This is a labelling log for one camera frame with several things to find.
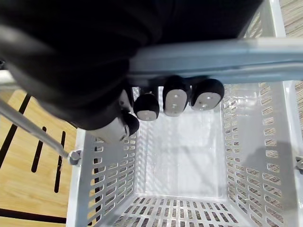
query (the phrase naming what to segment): wooden floor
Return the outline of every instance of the wooden floor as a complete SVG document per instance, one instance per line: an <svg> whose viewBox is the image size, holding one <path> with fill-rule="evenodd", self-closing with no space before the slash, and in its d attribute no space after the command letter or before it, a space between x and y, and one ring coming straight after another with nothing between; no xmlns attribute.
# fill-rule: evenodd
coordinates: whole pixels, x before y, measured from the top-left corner
<svg viewBox="0 0 303 227"><path fill-rule="evenodd" d="M303 1L280 0L287 36L303 37ZM303 126L303 83L297 85L298 105L301 124ZM0 98L19 110L26 94L23 91L0 93ZM24 111L24 115L39 127L46 127L46 132L57 141L62 141L62 132L66 133L64 147L66 151L73 149L76 129L70 124L55 119L37 104L34 98ZM7 135L12 132L12 124L0 117L0 147L7 141ZM67 212L68 193L70 187L71 167L63 160L60 175L59 191L55 193L58 155L46 145L42 146L36 172L32 165L38 146L38 140L17 128L3 164L0 166L0 226L2 227L63 227L64 224L48 223L18 218L1 217L17 211L25 213L31 219L31 214L47 215L50 218L65 218Z"/></svg>

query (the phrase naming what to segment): metal bar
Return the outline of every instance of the metal bar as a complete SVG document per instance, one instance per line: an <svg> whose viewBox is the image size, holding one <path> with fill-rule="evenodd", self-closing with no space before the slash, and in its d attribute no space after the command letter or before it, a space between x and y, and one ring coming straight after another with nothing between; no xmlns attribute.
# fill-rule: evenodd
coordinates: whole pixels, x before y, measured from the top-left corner
<svg viewBox="0 0 303 227"><path fill-rule="evenodd" d="M55 139L47 135L45 131L38 128L29 119L27 119L25 116L23 116L21 113L16 111L14 108L9 106L2 100L0 100L0 114L12 121L18 127L21 127L25 131L37 137L43 143L55 149L60 156L64 158L68 157L68 153L64 151L61 143L57 142Z"/></svg>

